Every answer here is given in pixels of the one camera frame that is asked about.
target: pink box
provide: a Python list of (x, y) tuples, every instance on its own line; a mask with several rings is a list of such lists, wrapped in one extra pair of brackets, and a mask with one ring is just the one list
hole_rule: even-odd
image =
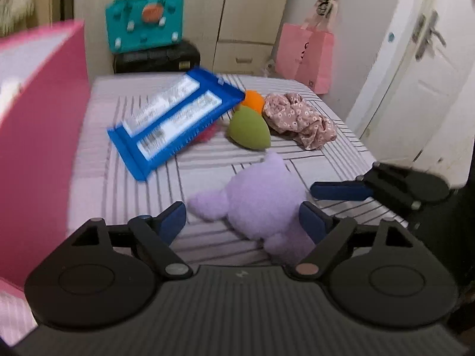
[(0, 82), (23, 82), (0, 114), (0, 290), (22, 290), (66, 237), (73, 161), (90, 97), (85, 56), (84, 24), (77, 21), (0, 40)]

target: door frame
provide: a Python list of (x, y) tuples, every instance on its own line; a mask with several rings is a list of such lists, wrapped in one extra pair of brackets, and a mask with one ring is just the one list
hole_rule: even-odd
[(398, 0), (393, 18), (383, 38), (378, 56), (345, 123), (361, 138), (391, 85), (405, 73), (405, 60), (414, 56), (412, 33), (429, 0)]

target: white label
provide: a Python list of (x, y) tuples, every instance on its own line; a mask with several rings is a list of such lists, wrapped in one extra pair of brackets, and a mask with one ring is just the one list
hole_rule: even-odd
[(202, 119), (215, 108), (222, 100), (210, 91), (196, 98), (192, 103), (184, 106), (176, 114), (168, 118), (149, 135), (137, 143), (143, 156), (150, 160), (165, 146), (174, 141), (179, 135)]
[(159, 93), (152, 101), (137, 114), (123, 121), (122, 125), (130, 136), (138, 134), (155, 122), (170, 108), (199, 88), (199, 82), (185, 75), (178, 83), (165, 92)]

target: teal handbag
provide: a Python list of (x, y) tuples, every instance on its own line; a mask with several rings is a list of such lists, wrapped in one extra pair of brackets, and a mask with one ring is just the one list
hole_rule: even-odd
[(112, 53), (171, 45), (181, 41), (183, 0), (114, 0), (105, 21)]

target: red fuzzy object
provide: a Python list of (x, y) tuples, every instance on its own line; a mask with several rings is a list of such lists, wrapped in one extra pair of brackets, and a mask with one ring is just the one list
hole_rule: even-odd
[(216, 122), (205, 128), (201, 133), (194, 138), (192, 143), (205, 143), (208, 142), (213, 136), (216, 134), (216, 132), (219, 129), (219, 124)]

